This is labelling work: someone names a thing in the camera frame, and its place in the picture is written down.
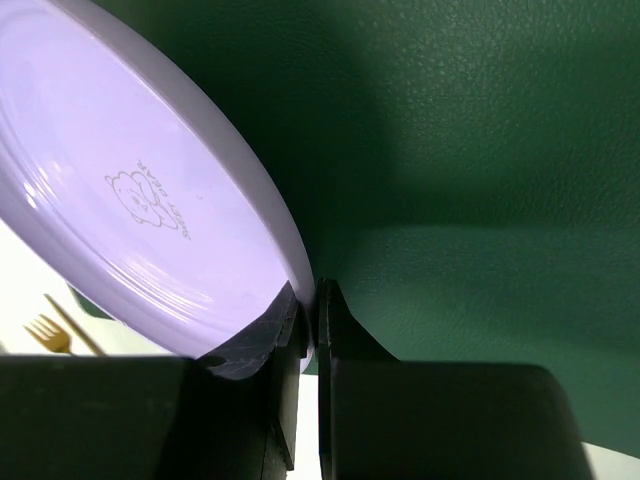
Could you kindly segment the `purple plate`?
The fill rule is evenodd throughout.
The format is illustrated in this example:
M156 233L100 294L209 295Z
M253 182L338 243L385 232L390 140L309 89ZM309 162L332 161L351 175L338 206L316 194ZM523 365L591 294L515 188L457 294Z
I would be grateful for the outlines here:
M197 357L315 283L298 228L233 124L89 1L1 5L1 216L74 289Z

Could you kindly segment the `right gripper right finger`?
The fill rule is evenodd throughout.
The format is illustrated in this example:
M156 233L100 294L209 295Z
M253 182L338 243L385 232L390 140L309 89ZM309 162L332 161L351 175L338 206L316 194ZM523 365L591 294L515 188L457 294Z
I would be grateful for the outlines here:
M568 398L530 364L402 361L318 293L319 456L326 479L589 479Z

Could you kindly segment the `gold fork green handle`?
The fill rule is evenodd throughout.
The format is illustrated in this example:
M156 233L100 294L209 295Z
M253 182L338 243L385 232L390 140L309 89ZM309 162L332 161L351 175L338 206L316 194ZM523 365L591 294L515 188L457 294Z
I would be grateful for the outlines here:
M67 332L49 316L40 314L32 322L23 326L24 330L37 343L51 353L75 356L75 353L72 351L72 347L73 339L77 338L94 356L107 356L107 353L97 344L97 342L88 335L80 324L73 319L51 295L45 294L44 298L71 330L71 333Z

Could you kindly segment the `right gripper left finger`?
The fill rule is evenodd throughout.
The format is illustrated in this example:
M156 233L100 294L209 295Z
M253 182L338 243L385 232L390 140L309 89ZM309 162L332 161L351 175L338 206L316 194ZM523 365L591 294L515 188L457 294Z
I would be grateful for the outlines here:
M3 356L5 479L282 479L295 457L300 307L284 286L210 353Z

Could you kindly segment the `dark green placemat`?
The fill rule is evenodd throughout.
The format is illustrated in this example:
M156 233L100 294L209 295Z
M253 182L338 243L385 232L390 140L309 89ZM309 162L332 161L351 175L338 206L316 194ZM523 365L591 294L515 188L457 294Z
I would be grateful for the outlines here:
M220 107L411 360L551 370L639 452L635 1L107 1Z

